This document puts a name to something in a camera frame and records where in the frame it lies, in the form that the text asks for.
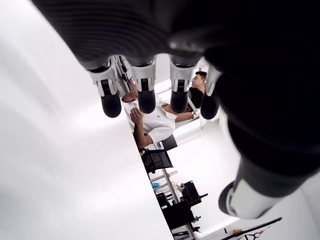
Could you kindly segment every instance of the black equipment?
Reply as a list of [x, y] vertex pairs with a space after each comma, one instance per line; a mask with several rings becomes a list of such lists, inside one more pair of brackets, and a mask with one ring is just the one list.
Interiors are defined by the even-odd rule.
[[170, 203], [168, 202], [167, 196], [163, 192], [156, 194], [155, 196], [161, 208], [164, 206], [170, 207]]
[[196, 221], [186, 201], [181, 201], [166, 207], [162, 209], [162, 213], [171, 230]]
[[[189, 223], [189, 225], [190, 225], [190, 227], [191, 227], [193, 232], [199, 232], [199, 229], [200, 229], [199, 226], [193, 226], [191, 222]], [[176, 233], [172, 234], [172, 236], [174, 236], [174, 237], [181, 237], [181, 236], [186, 236], [186, 235], [189, 235], [188, 231], [186, 231], [186, 230], [183, 230], [183, 231], [176, 232]]]
[[183, 187], [180, 199], [181, 201], [186, 201], [190, 207], [201, 203], [201, 199], [208, 196], [208, 193], [200, 196], [192, 180], [184, 183]]

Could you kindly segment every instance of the black fingertip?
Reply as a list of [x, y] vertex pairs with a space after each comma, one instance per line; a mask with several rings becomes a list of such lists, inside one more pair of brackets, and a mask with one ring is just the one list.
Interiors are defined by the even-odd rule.
[[221, 212], [228, 215], [230, 215], [230, 213], [228, 212], [228, 209], [227, 209], [227, 196], [228, 196], [229, 190], [233, 187], [233, 185], [234, 185], [234, 182], [229, 183], [222, 190], [218, 200], [219, 209], [221, 210]]
[[188, 92], [172, 91], [170, 105], [172, 110], [177, 114], [182, 114], [186, 111], [188, 105]]
[[104, 114], [109, 118], [116, 118], [121, 113], [121, 101], [118, 94], [105, 95], [101, 97]]
[[218, 109], [219, 109], [219, 100], [215, 91], [213, 91], [211, 96], [208, 96], [205, 93], [203, 95], [201, 108], [200, 108], [202, 117], [207, 120], [213, 119], [217, 115]]
[[156, 107], [155, 91], [138, 91], [138, 103], [141, 112], [152, 113]]

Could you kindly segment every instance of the black office chair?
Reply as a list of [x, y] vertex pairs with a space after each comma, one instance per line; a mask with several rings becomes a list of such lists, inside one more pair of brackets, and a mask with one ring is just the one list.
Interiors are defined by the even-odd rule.
[[167, 151], [164, 149], [145, 150], [141, 158], [147, 174], [154, 174], [157, 169], [173, 168]]

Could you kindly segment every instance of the dark hair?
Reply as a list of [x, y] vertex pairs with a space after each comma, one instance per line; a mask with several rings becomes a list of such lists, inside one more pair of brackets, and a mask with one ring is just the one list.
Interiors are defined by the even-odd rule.
[[206, 76], [207, 76], [207, 73], [205, 71], [197, 71], [195, 73], [195, 75], [197, 75], [197, 74], [199, 74], [202, 77], [202, 79], [203, 79], [203, 77], [206, 78]]

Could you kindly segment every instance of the man's arm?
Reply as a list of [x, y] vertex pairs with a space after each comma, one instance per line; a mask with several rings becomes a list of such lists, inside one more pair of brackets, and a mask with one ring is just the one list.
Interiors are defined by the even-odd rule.
[[152, 139], [153, 143], [158, 143], [170, 137], [175, 131], [175, 126], [170, 124], [163, 124], [153, 128], [148, 136]]
[[140, 110], [136, 107], [131, 109], [130, 113], [131, 120], [134, 122], [133, 137], [138, 149], [142, 149], [150, 144], [153, 144], [151, 137], [145, 135], [143, 115]]
[[183, 112], [176, 117], [175, 122], [180, 123], [183, 121], [191, 120], [193, 118], [194, 118], [194, 115], [191, 112]]
[[138, 99], [138, 91], [134, 90], [134, 91], [126, 93], [122, 97], [122, 102], [131, 103], [131, 102], [133, 102], [133, 101], [135, 101], [137, 99]]

